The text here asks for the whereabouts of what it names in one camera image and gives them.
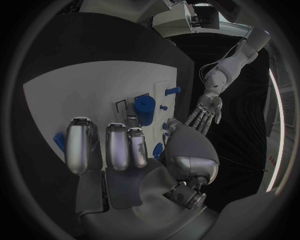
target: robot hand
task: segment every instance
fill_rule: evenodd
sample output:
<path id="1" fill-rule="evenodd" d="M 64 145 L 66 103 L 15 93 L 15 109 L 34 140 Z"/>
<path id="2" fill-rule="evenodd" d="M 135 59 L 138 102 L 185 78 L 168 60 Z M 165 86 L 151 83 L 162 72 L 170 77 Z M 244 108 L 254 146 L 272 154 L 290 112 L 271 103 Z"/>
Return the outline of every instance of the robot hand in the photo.
<path id="1" fill-rule="evenodd" d="M 197 102 L 197 107 L 194 112 L 188 117 L 187 121 L 184 123 L 189 126 L 193 120 L 192 127 L 197 129 L 203 135 L 208 133 L 208 130 L 212 124 L 213 118 L 216 124 L 220 123 L 222 114 L 222 99 L 220 97 L 215 97 L 211 99 L 208 95 L 203 94 Z"/>

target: robotic forearm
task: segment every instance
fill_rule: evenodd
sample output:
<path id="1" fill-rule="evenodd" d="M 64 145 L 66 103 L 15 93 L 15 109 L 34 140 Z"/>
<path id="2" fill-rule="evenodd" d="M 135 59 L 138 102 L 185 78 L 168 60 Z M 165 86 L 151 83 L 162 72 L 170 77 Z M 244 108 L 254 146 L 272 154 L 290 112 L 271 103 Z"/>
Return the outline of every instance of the robotic forearm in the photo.
<path id="1" fill-rule="evenodd" d="M 188 117 L 185 125 L 192 125 L 194 129 L 204 135 L 215 118 L 215 123 L 221 120 L 222 99 L 219 95 L 240 75 L 241 69 L 252 63 L 260 51 L 269 41 L 270 35 L 259 28 L 254 28 L 247 40 L 237 44 L 235 53 L 224 58 L 205 75 L 205 91 L 199 98 L 195 111 Z"/>

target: black cloth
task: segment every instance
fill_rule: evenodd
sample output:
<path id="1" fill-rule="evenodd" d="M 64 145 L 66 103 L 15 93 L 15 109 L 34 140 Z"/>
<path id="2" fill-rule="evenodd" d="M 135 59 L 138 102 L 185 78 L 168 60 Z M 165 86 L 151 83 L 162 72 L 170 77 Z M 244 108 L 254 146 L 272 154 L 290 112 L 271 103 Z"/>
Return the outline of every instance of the black cloth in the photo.
<path id="1" fill-rule="evenodd" d="M 218 33 L 171 37 L 195 63 L 189 113 L 193 112 L 205 90 L 199 77 L 200 68 L 221 59 L 240 39 Z M 203 75 L 213 66 L 205 68 Z M 247 64 L 220 94 L 223 102 L 220 124 L 213 122 L 206 135 L 219 155 L 220 166 L 215 181 L 202 188 L 207 193 L 205 204 L 217 212 L 234 200 L 256 194 L 261 184 L 267 151 L 263 109 L 268 83 L 269 54 L 263 48 L 256 60 Z"/>
<path id="2" fill-rule="evenodd" d="M 136 23 L 98 13 L 55 16 L 40 32 L 21 67 L 11 124 L 15 155 L 29 190 L 42 209 L 72 236 L 84 233 L 75 213 L 79 177 L 47 144 L 28 108 L 23 84 L 50 71 L 97 61 L 136 61 L 177 68 L 175 115 L 187 118 L 194 62 L 180 49 Z"/>

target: humanoid robot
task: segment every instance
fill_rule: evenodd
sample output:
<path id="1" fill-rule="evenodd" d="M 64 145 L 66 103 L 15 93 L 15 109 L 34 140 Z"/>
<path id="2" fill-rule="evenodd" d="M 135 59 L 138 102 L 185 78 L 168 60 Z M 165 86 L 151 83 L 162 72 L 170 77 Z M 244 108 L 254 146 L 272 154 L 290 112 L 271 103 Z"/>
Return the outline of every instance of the humanoid robot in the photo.
<path id="1" fill-rule="evenodd" d="M 205 75 L 205 91 L 187 121 L 167 121 L 166 166 L 148 158 L 147 136 L 130 106 L 126 124 L 111 123 L 106 128 L 105 170 L 97 126 L 87 117 L 71 120 L 65 161 L 80 176 L 76 212 L 92 239 L 204 237 L 218 214 L 205 206 L 201 186 L 212 183 L 219 168 L 216 150 L 205 135 L 213 118 L 216 124 L 221 120 L 220 94 L 270 39 L 266 31 L 254 28 L 231 57 Z"/>

